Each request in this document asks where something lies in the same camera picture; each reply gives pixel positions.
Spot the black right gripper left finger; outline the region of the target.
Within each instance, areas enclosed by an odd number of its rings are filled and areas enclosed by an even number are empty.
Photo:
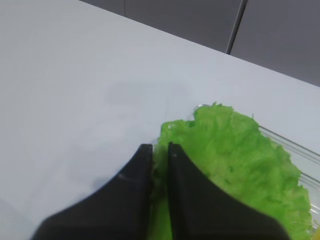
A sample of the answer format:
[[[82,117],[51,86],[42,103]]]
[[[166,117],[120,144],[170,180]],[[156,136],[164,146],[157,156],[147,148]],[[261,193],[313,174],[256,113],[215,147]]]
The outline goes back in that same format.
[[[82,201],[45,219],[34,240],[145,240],[153,146],[141,144],[127,164]]]

